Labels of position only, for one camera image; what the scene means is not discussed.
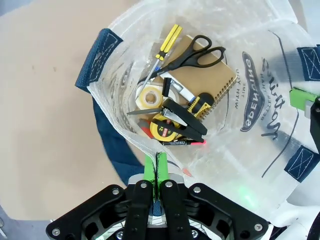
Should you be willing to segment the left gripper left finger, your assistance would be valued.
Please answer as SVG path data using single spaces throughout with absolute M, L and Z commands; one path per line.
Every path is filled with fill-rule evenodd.
M 154 201 L 157 160 L 145 159 L 143 178 L 126 188 L 112 184 L 50 223 L 51 240 L 93 240 L 124 221 L 123 240 L 146 240 L 149 210 Z

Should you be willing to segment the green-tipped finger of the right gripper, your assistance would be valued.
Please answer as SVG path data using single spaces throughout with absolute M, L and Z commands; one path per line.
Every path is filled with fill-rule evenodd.
M 289 92 L 290 105 L 304 111 L 310 120 L 309 132 L 317 148 L 320 147 L 320 97 L 299 88 Z

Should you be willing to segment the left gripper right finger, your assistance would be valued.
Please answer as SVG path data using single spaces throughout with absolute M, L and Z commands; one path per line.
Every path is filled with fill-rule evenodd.
M 190 220 L 222 240 L 260 240 L 268 222 L 203 183 L 186 187 L 169 177 L 167 155 L 156 154 L 156 187 L 170 240 L 193 240 Z

